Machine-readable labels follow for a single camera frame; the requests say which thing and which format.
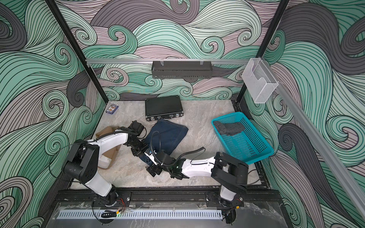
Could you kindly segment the dark blue denim skirt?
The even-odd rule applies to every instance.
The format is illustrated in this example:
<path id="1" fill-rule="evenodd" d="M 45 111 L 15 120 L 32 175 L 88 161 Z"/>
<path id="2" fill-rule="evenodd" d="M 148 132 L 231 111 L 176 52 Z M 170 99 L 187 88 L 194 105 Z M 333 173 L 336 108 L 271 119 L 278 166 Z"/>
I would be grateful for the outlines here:
<path id="1" fill-rule="evenodd" d="M 145 142 L 148 145 L 147 149 L 150 149 L 152 142 L 152 147 L 156 153 L 165 152 L 171 155 L 179 143 L 185 138 L 188 130 L 188 127 L 184 125 L 167 120 L 158 120 L 145 138 Z"/>

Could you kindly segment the grey polka dot skirt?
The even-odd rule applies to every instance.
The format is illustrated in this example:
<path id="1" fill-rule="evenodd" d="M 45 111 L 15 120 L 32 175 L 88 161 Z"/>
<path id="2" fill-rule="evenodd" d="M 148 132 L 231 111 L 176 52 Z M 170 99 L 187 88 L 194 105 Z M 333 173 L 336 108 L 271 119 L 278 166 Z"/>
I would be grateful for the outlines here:
<path id="1" fill-rule="evenodd" d="M 245 126 L 240 122 L 221 123 L 219 121 L 214 121 L 213 125 L 220 135 L 234 136 L 245 130 Z"/>

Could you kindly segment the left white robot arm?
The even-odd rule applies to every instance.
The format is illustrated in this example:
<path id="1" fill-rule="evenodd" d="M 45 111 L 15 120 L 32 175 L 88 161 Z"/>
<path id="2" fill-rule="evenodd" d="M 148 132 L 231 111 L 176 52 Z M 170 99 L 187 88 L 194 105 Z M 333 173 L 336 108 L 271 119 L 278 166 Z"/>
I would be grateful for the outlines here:
<path id="1" fill-rule="evenodd" d="M 141 123 L 133 121 L 128 127 L 120 127 L 94 140 L 75 141 L 63 163 L 62 172 L 96 193 L 106 206 L 115 205 L 118 199 L 116 188 L 99 174 L 98 168 L 104 169 L 110 164 L 104 153 L 121 145 L 130 147 L 133 155 L 144 153 L 148 147 L 140 138 L 144 130 Z"/>

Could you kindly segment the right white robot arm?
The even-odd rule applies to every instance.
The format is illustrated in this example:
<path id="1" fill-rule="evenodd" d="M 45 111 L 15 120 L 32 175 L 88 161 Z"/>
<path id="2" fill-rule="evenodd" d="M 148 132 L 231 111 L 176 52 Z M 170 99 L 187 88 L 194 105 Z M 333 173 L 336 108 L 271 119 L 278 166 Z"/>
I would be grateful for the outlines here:
<path id="1" fill-rule="evenodd" d="M 233 201 L 236 195 L 247 192 L 248 164 L 223 152 L 217 152 L 215 156 L 202 160 L 185 158 L 186 155 L 201 151 L 204 152 L 205 148 L 185 152 L 176 159 L 164 151 L 156 152 L 152 149 L 148 149 L 144 154 L 153 163 L 149 167 L 152 176 L 165 171 L 172 179 L 178 180 L 211 177 L 221 185 L 220 198 L 226 201 Z"/>

